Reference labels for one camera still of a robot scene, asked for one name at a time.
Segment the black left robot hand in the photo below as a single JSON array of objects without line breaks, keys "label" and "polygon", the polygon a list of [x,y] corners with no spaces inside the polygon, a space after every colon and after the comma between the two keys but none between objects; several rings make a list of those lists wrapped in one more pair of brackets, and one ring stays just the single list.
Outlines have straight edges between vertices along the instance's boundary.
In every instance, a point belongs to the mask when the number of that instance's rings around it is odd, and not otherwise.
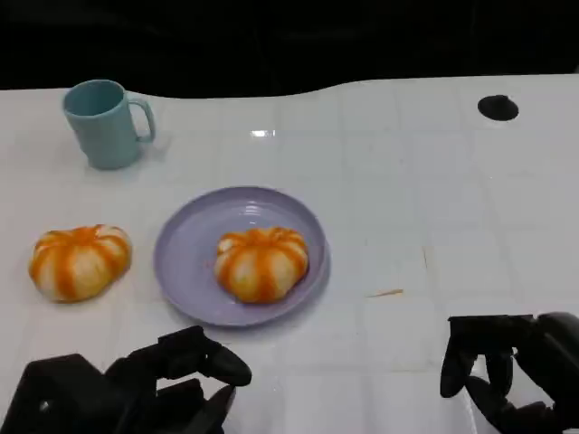
[{"label": "black left robot hand", "polygon": [[250,367],[201,326],[161,336],[101,372],[80,354],[26,365],[4,433],[221,433]]}]

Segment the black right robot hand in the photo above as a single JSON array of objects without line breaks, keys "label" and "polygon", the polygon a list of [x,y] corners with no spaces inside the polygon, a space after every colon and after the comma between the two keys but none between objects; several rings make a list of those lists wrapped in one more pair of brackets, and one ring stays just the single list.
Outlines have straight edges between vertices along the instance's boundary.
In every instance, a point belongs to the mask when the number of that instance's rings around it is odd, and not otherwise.
[{"label": "black right robot hand", "polygon": [[[452,316],[440,395],[461,390],[500,433],[563,433],[578,427],[578,318]],[[517,365],[553,401],[517,408],[507,396]]]}]

